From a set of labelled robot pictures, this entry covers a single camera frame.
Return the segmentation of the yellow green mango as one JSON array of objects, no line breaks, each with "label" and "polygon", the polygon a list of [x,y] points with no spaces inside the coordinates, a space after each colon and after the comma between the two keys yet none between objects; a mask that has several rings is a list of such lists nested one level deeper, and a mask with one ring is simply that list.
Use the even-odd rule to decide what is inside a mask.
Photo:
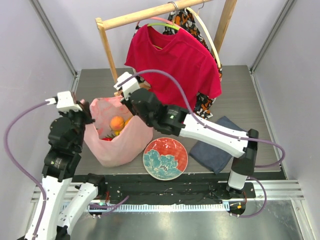
[{"label": "yellow green mango", "polygon": [[127,119],[125,122],[124,122],[124,127],[129,123],[129,121],[132,119],[132,117],[131,118],[129,118],[129,119]]}]

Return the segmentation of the pink plastic bag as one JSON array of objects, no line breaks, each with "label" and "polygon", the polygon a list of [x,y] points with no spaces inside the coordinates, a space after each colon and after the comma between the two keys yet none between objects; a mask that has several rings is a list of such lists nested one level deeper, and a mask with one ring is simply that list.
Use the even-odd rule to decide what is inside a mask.
[{"label": "pink plastic bag", "polygon": [[[153,129],[138,116],[132,115],[120,96],[95,98],[89,108],[95,122],[85,126],[84,142],[104,167],[116,167],[131,162],[153,138]],[[113,117],[129,123],[116,136],[110,128]],[[113,138],[112,141],[101,140]]]}]

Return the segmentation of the orange peach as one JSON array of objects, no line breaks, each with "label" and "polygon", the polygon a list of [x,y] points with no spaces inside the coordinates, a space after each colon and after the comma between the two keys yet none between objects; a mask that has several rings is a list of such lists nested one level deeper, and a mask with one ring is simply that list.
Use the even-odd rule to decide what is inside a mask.
[{"label": "orange peach", "polygon": [[125,127],[125,120],[121,116],[114,116],[109,124],[112,131],[119,132]]}]

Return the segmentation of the red bell pepper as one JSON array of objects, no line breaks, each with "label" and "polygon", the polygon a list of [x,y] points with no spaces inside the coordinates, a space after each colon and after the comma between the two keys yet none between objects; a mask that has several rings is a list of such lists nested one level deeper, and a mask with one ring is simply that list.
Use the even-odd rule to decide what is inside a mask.
[{"label": "red bell pepper", "polygon": [[113,138],[112,137],[104,137],[104,138],[101,138],[101,140],[103,140],[103,141],[112,141]]}]

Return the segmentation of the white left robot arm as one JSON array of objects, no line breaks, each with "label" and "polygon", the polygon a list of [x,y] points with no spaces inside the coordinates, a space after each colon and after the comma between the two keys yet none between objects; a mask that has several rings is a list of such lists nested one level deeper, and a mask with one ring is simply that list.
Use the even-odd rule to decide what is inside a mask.
[{"label": "white left robot arm", "polygon": [[65,194],[81,160],[85,129],[94,119],[87,101],[72,105],[50,125],[50,149],[44,158],[39,200],[33,220],[23,240],[69,240],[83,212],[93,199],[102,199],[107,192],[105,179],[89,173],[69,205],[61,210]]}]

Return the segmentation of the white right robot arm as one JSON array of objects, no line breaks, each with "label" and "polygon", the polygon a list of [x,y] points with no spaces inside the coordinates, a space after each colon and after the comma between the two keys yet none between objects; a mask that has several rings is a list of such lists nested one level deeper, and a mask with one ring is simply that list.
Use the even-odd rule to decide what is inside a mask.
[{"label": "white right robot arm", "polygon": [[183,107],[163,105],[154,93],[145,88],[123,92],[121,96],[120,102],[134,116],[161,134],[195,139],[230,154],[233,163],[225,190],[233,198],[243,193],[245,182],[255,168],[257,130],[237,131],[204,120]]}]

